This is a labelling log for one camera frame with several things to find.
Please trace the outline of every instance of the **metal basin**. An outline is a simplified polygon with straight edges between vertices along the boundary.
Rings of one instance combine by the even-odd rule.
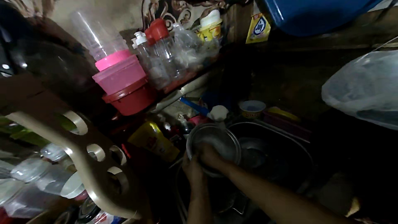
[[[200,124],[189,134],[187,155],[189,159],[195,154],[195,147],[201,143],[212,145],[220,155],[239,165],[241,150],[238,139],[228,129],[221,129],[216,124]],[[223,177],[218,171],[203,165],[204,172],[210,177]]]
[[[240,166],[293,191],[305,189],[313,161],[298,141],[262,122],[236,123],[228,129],[241,146]]]

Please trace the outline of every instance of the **person's right hand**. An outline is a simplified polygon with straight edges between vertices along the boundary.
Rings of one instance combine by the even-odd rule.
[[[198,149],[200,160],[207,166],[216,168],[223,161],[217,150],[210,144],[202,143]]]

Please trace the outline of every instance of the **blue container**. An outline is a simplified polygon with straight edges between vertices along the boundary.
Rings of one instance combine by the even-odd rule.
[[[325,33],[366,13],[382,0],[264,0],[277,27],[303,37]]]

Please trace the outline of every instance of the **aluminum pot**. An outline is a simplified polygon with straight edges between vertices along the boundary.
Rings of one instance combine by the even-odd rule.
[[[195,146],[200,143],[212,145],[220,155],[229,161],[239,165],[241,148],[238,139],[228,129],[222,129],[216,124],[200,124],[189,134],[187,140],[187,155],[191,160],[195,154]],[[210,177],[223,177],[218,171],[203,166],[203,171]]]

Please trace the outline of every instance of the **red bottle cap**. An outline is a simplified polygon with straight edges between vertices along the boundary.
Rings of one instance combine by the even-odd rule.
[[[169,36],[169,31],[167,30],[166,23],[163,19],[155,19],[150,25],[150,33],[152,37],[158,41]]]
[[[144,33],[145,33],[145,36],[146,36],[146,39],[147,39],[147,42],[148,42],[149,46],[154,45],[154,44],[156,43],[156,41],[155,41],[155,39],[154,39],[153,36],[152,36],[152,29],[151,29],[151,27],[148,27],[148,28],[144,31]]]

